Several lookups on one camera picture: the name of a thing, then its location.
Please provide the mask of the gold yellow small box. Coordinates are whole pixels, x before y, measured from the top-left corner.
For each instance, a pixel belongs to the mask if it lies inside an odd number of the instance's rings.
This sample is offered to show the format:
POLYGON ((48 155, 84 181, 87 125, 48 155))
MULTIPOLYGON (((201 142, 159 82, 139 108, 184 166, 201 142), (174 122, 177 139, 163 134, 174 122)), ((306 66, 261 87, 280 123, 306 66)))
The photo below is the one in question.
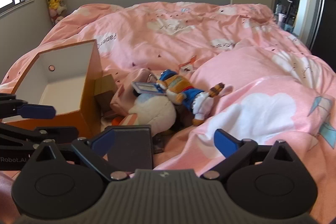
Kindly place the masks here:
POLYGON ((118 87, 112 75, 105 75, 94 82, 94 98, 103 114, 111 111, 110 102, 118 87))

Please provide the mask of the blue white price tag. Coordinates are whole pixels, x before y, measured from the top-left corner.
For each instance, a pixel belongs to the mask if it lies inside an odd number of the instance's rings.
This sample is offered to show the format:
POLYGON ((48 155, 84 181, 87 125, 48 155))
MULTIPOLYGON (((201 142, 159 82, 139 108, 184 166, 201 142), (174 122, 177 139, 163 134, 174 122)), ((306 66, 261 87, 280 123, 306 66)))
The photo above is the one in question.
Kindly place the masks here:
POLYGON ((131 85, 138 94, 166 95, 166 92, 156 83, 132 82, 131 85))

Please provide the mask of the black box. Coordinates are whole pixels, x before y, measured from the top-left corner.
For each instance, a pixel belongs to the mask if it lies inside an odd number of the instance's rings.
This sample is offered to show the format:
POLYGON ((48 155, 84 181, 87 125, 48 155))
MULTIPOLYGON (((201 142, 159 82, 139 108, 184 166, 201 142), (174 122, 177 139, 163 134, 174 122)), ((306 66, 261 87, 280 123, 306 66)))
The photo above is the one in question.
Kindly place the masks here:
POLYGON ((104 159, 118 170, 133 173, 153 168, 153 141, 150 126, 110 126, 111 138, 104 159))

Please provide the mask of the pink cloud print duvet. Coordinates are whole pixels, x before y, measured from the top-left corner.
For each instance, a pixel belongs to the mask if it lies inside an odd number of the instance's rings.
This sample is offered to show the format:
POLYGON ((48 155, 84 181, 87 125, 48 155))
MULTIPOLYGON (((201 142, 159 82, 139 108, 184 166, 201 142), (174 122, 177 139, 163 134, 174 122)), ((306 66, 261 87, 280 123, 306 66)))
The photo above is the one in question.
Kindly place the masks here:
POLYGON ((122 115, 133 102, 127 89, 140 75, 171 69, 199 89, 233 87, 204 124, 172 136, 154 158, 156 169, 202 174, 213 167, 223 159, 213 141, 219 128, 260 144, 284 139, 317 183, 311 216, 319 223, 335 219, 335 72, 279 28, 267 6, 84 5, 12 65, 1 91, 14 90, 37 54, 86 40, 96 40, 103 72, 116 81, 112 104, 122 115))

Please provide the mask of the pink plush toy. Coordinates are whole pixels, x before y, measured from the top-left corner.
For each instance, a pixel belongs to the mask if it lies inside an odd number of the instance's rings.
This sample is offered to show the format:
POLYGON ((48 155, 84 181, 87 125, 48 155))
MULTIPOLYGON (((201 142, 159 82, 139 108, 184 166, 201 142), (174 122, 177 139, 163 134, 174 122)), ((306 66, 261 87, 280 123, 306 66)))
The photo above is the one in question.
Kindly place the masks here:
POLYGON ((119 115, 128 115, 128 111, 133 107, 135 99, 137 98, 134 95, 134 88, 131 83, 150 82, 149 78, 151 73, 152 71, 149 69, 136 69, 121 80, 118 89, 110 102, 111 109, 119 115))

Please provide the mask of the white duck plush toy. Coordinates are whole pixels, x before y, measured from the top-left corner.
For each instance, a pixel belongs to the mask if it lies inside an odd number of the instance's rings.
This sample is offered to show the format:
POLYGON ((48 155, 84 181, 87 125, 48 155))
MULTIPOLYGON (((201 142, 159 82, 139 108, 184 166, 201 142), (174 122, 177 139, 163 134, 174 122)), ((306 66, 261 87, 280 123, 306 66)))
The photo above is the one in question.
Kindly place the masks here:
POLYGON ((114 96, 110 102, 111 109, 123 116, 121 126, 150 126, 151 135, 169 130, 176 120, 176 110, 165 96, 140 94, 134 96, 114 96))

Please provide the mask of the orange white cardboard box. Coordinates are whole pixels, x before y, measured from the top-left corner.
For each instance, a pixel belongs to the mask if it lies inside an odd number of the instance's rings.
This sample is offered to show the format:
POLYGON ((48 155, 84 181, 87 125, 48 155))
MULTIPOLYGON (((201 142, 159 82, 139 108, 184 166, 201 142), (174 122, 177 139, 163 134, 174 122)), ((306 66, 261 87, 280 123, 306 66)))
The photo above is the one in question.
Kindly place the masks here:
POLYGON ((32 104, 53 106, 53 119, 5 118, 4 123, 33 130, 37 127, 74 126, 91 138, 100 132, 100 109, 95 101, 95 81, 102 66, 94 40, 38 53, 11 92, 32 104))

